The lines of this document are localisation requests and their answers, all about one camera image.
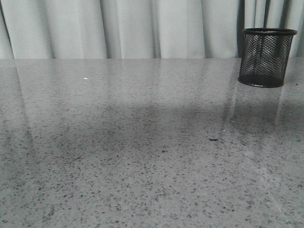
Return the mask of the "black mesh pen bucket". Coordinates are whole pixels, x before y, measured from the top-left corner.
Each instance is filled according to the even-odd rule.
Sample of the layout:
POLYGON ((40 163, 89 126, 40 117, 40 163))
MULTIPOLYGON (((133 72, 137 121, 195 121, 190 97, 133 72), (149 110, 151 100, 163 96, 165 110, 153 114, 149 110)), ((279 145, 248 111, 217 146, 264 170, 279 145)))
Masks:
POLYGON ((238 81, 256 87, 281 87, 294 29, 246 28, 238 81))

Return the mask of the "light grey curtain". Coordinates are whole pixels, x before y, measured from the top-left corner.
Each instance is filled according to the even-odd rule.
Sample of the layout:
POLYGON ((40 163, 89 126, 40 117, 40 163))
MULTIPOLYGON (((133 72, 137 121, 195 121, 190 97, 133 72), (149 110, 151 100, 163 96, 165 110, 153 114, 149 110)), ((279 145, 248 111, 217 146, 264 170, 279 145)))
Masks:
POLYGON ((245 28, 295 29, 304 54, 301 0, 3 0, 0 57, 239 57, 245 28))

